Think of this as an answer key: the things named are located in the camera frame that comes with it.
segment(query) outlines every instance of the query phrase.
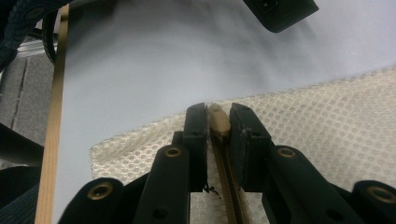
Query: gray floor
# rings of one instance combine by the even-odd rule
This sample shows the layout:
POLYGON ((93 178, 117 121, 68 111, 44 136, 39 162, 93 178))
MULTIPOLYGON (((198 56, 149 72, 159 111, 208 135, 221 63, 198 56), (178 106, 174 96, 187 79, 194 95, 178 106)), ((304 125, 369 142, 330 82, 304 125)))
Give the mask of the gray floor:
MULTIPOLYGON (((0 82, 0 122, 44 146, 53 65, 46 54, 17 58, 0 82)), ((0 162, 0 168, 9 164, 0 162)))

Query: black plastic part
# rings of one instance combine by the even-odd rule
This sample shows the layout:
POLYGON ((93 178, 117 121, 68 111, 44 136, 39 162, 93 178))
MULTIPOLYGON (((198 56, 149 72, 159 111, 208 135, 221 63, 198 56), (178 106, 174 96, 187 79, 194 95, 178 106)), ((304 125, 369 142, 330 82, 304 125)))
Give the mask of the black plastic part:
POLYGON ((266 164, 291 223, 364 223, 299 150, 273 147, 266 164))
POLYGON ((112 223, 112 218, 122 197, 123 185, 119 180, 99 178, 86 184, 67 205, 59 223, 112 223), (89 192, 101 183, 109 183, 113 190, 101 199, 92 200, 89 192))
POLYGON ((189 223, 189 168, 190 153, 185 147, 171 145, 158 150, 133 223, 189 223))
POLYGON ((351 203, 366 223, 396 223, 396 189, 373 181, 355 184, 351 203))
POLYGON ((191 192, 202 192, 207 183, 205 104, 192 105, 187 109, 182 145, 191 154, 191 192))
POLYGON ((279 33, 318 11, 313 0, 244 0, 269 31, 279 33))
POLYGON ((230 110, 231 150, 238 185, 246 192, 262 192, 265 154, 274 145, 252 109, 232 104, 230 110))
POLYGON ((142 175, 123 188, 122 197, 111 223, 131 223, 134 220, 134 214, 148 177, 149 174, 142 175))

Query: white table surface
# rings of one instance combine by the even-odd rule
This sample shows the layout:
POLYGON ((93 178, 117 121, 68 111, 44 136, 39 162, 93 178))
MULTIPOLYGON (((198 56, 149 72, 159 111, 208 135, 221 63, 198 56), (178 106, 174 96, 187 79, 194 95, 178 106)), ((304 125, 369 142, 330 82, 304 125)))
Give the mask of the white table surface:
POLYGON ((90 148, 189 105, 396 65, 396 1, 316 0, 280 34, 242 0, 72 8, 53 222, 90 180, 90 148))

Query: black cable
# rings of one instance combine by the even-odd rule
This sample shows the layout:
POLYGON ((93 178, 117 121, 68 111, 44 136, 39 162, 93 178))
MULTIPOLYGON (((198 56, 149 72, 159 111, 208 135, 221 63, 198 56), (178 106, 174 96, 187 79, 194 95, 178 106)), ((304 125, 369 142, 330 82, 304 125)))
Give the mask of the black cable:
POLYGON ((55 64, 56 60, 56 52, 55 52, 55 47, 53 43, 53 31, 55 28, 55 22, 56 22, 56 17, 58 16, 58 10, 52 11, 51 13, 47 14, 46 17, 43 19, 43 45, 44 45, 44 50, 46 51, 47 56, 49 57, 49 60, 52 62, 52 64, 55 64))

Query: white mesh mat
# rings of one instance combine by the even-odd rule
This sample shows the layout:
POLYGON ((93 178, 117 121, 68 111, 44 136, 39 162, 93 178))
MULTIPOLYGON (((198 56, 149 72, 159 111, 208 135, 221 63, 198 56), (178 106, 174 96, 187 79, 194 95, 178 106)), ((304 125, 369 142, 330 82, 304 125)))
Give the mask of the white mesh mat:
MULTIPOLYGON (((232 102, 251 107, 275 144, 300 149, 339 187, 351 190, 365 179, 396 187, 396 67, 219 104, 228 112, 232 102)), ((174 131, 182 130, 184 118, 174 115, 92 147, 93 178, 114 177, 127 184, 145 174, 156 151, 170 144, 174 131)), ((221 195, 210 145, 208 175, 209 186, 221 195)), ((245 196, 250 223, 268 223, 261 195, 245 196)), ((191 223, 227 223, 224 201, 212 193, 193 193, 191 223)))

